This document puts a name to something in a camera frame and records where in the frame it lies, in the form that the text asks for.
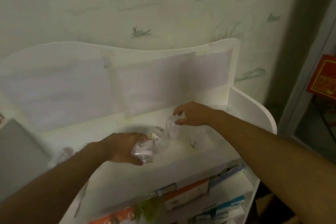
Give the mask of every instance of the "wall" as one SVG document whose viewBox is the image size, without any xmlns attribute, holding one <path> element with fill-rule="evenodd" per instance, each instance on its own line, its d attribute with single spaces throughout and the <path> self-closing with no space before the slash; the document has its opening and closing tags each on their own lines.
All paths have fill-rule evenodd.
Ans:
<svg viewBox="0 0 336 224">
<path fill-rule="evenodd" d="M 295 3 L 297 0 L 0 0 L 0 54 L 62 40 L 157 50 L 234 37 L 242 43 L 236 86 L 266 103 Z"/>
</svg>

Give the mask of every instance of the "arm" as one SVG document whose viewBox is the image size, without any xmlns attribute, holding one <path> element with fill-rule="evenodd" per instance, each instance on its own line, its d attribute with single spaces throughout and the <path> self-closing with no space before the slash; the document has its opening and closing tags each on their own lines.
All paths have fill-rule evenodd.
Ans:
<svg viewBox="0 0 336 224">
<path fill-rule="evenodd" d="M 0 204 L 0 220 L 4 224 L 57 224 L 93 172 L 105 161 L 142 161 L 131 155 L 143 134 L 112 134 L 97 143 L 90 143 L 69 160 L 57 165 L 20 189 Z"/>
<path fill-rule="evenodd" d="M 215 129 L 302 223 L 335 223 L 334 164 L 224 111 L 190 102 L 177 107 L 174 115 L 183 112 L 186 118 L 176 124 Z"/>
</svg>

